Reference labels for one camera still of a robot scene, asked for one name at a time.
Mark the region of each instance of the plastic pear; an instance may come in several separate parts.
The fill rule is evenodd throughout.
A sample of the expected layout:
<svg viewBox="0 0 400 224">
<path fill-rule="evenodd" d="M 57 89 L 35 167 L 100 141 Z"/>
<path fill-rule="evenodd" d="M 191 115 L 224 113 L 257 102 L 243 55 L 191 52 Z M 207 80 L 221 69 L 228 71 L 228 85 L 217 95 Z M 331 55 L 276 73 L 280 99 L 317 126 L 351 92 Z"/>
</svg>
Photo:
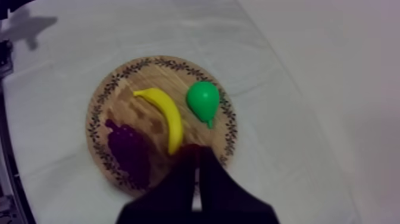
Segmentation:
<svg viewBox="0 0 400 224">
<path fill-rule="evenodd" d="M 186 103 L 201 122 L 207 123 L 209 129 L 213 128 L 213 118 L 220 103 L 220 93 L 215 85 L 196 82 L 186 94 Z"/>
</svg>

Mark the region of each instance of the yellow banana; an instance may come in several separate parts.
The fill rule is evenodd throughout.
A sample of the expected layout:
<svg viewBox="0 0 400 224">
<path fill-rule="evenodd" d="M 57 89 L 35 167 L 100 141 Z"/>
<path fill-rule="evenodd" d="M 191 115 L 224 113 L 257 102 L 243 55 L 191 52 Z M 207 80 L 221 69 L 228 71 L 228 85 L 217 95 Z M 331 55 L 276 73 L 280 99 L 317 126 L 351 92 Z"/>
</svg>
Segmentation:
<svg viewBox="0 0 400 224">
<path fill-rule="evenodd" d="M 133 95 L 143 97 L 164 114 L 169 129 L 168 153 L 175 154 L 183 140 L 182 118 L 175 102 L 168 94 L 157 88 L 134 91 Z"/>
</svg>

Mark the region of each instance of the white backdrop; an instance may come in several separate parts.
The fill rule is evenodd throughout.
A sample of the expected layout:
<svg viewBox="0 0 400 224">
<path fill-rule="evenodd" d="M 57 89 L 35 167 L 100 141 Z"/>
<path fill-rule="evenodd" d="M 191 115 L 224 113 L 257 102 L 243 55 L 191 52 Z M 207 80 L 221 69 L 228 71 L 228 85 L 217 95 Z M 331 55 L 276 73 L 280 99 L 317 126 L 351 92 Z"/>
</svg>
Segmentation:
<svg viewBox="0 0 400 224">
<path fill-rule="evenodd" d="M 400 2 L 240 2 L 316 112 L 363 223 L 399 223 Z"/>
</svg>

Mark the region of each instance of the pear stem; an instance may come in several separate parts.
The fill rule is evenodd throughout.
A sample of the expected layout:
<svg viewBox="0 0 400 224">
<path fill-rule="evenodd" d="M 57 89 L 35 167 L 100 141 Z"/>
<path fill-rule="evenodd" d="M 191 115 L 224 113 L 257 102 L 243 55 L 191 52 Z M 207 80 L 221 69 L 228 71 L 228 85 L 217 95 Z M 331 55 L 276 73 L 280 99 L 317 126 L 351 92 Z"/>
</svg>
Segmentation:
<svg viewBox="0 0 400 224">
<path fill-rule="evenodd" d="M 209 129 L 212 129 L 213 128 L 213 120 L 207 121 L 207 126 Z"/>
</svg>

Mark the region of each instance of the white table surface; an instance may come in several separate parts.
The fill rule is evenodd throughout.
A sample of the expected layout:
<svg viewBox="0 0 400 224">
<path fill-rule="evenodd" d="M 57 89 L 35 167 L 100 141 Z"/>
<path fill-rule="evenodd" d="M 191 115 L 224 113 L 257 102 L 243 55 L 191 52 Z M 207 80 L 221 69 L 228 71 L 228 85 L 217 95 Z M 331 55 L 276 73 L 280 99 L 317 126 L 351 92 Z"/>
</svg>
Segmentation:
<svg viewBox="0 0 400 224">
<path fill-rule="evenodd" d="M 400 3 L 240 2 L 315 111 L 362 222 L 400 223 Z"/>
<path fill-rule="evenodd" d="M 343 23 L 352 21 L 344 16 L 351 12 L 343 13 L 343 5 L 305 1 L 241 4 L 246 11 L 231 0 L 29 4 L 31 17 L 56 17 L 57 22 L 37 36 L 36 49 L 24 40 L 15 43 L 15 73 L 4 84 L 15 156 L 38 223 L 110 223 L 131 200 L 109 185 L 92 162 L 85 112 L 109 71 L 155 54 L 191 60 L 224 85 L 238 114 L 240 137 L 229 173 L 272 204 L 282 223 L 359 223 L 358 212 L 364 223 L 394 223 L 398 200 L 389 196 L 395 196 L 397 182 L 374 181 L 394 179 L 385 171 L 390 171 L 396 145 L 385 145 L 383 135 L 374 139 L 374 129 L 392 131 L 392 140 L 396 126 L 386 117 L 371 123 L 357 113 L 342 117 L 344 109 L 362 110 L 369 100 L 376 103 L 372 112 L 398 108 L 379 104 L 381 98 L 373 94 L 366 100 L 362 94 L 373 85 L 364 86 L 355 75 L 344 79 L 358 68 L 351 59 L 363 62 L 351 58 L 355 54 L 343 58 L 352 46 L 363 49 L 349 41 L 352 26 Z M 13 26 L 27 33 L 35 29 L 25 19 Z M 2 29 L 9 28 L 6 22 Z M 371 74 L 374 61 L 369 62 L 354 71 Z M 377 78 L 366 79 L 371 84 Z M 374 152 L 375 142 L 390 156 Z M 364 155 L 389 163 L 362 163 Z M 380 205 L 386 210 L 373 210 Z"/>
</svg>

